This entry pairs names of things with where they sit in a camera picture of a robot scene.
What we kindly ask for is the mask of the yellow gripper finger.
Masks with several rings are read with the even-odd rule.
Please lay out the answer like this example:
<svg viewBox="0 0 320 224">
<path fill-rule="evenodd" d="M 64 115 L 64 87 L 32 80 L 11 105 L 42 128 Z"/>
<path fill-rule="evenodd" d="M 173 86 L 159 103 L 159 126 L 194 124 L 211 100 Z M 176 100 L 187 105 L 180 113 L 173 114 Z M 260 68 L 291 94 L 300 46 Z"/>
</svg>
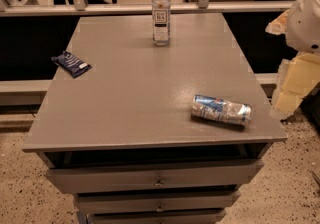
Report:
<svg viewBox="0 0 320 224">
<path fill-rule="evenodd" d="M 268 23 L 267 27 L 265 28 L 265 31 L 273 35 L 285 34 L 287 32 L 288 15 L 288 10 L 281 13 L 276 19 Z"/>
<path fill-rule="evenodd" d="M 294 114 L 303 99 L 320 83 L 320 54 L 299 52 L 283 59 L 272 95 L 271 116 L 285 120 Z"/>
</svg>

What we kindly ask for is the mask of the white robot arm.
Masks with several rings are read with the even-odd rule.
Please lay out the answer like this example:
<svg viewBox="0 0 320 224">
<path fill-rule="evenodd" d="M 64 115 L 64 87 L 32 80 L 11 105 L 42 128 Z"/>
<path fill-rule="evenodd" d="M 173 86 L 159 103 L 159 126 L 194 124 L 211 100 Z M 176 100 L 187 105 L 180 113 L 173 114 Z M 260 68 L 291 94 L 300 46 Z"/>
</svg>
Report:
<svg viewBox="0 0 320 224">
<path fill-rule="evenodd" d="M 281 62 L 271 100 L 271 116 L 285 120 L 320 83 L 320 0 L 295 0 L 265 31 L 284 34 L 297 51 L 291 61 Z"/>
</svg>

